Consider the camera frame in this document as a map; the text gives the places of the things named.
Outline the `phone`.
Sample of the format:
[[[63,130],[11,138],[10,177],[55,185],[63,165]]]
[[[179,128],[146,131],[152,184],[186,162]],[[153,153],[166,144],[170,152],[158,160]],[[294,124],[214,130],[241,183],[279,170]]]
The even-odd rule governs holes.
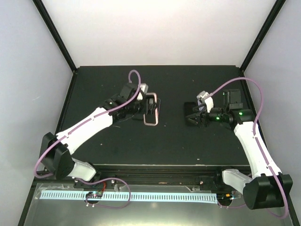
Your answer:
[[[196,102],[185,102],[184,103],[184,118],[187,126],[199,126],[200,122],[200,112],[197,107]]]
[[[158,124],[158,99],[156,93],[147,93],[146,105],[143,114],[143,123],[146,126],[157,126]]]

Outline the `lavender phone case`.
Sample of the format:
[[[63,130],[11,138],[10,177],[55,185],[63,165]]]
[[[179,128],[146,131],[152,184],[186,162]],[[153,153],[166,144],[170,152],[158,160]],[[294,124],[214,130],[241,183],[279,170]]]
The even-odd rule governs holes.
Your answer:
[[[199,111],[202,111],[202,110],[205,108],[205,106],[206,106],[206,104],[204,104],[204,103],[203,103],[201,100],[199,100],[199,99],[198,99],[197,103],[198,103],[197,109],[198,109]]]

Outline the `silver black smartphone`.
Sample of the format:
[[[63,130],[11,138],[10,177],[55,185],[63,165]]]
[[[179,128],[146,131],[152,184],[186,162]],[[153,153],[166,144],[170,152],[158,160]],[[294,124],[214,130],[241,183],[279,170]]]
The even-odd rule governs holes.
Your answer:
[[[160,105],[161,105],[161,99],[157,98],[157,116],[156,116],[157,121],[159,121]]]

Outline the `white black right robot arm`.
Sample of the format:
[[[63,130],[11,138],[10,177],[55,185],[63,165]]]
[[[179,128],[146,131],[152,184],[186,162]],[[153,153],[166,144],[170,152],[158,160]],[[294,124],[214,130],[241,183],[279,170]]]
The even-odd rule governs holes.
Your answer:
[[[233,187],[242,194],[251,210],[285,207],[286,197],[293,185],[291,176],[283,174],[272,160],[253,112],[243,108],[240,90],[226,89],[222,96],[222,107],[215,107],[212,97],[205,91],[197,95],[196,102],[184,103],[184,117],[191,125],[208,126],[211,122],[228,124],[249,162],[250,176],[237,169],[224,169],[214,177],[215,187],[220,190]]]

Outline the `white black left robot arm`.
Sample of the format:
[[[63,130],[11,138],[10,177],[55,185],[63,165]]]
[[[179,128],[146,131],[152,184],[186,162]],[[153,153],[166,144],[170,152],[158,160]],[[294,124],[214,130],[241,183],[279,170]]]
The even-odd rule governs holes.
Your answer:
[[[55,179],[82,179],[91,188],[98,187],[101,176],[88,162],[72,157],[75,151],[98,132],[123,121],[128,115],[142,120],[146,126],[158,124],[158,98],[148,92],[148,85],[126,84],[120,93],[105,100],[89,116],[57,134],[47,133],[41,148],[40,162]]]

